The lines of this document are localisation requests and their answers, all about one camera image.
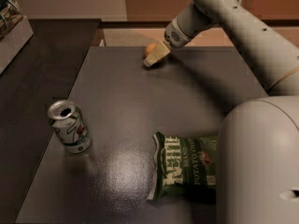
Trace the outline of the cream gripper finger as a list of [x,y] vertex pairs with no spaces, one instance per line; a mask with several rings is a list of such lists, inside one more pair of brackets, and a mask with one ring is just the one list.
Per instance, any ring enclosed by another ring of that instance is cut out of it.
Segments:
[[166,41],[156,42],[156,47],[153,51],[146,56],[143,61],[144,65],[151,67],[156,63],[159,63],[164,57],[166,57],[171,52],[171,47]]

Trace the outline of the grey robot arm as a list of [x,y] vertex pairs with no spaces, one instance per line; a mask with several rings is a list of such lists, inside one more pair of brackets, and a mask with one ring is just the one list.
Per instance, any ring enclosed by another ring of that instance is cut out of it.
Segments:
[[241,0],[192,0],[144,64],[156,64],[214,25],[234,44],[258,90],[244,91],[224,119],[216,158],[198,154],[206,176],[195,181],[216,190],[218,224],[299,224],[299,48]]

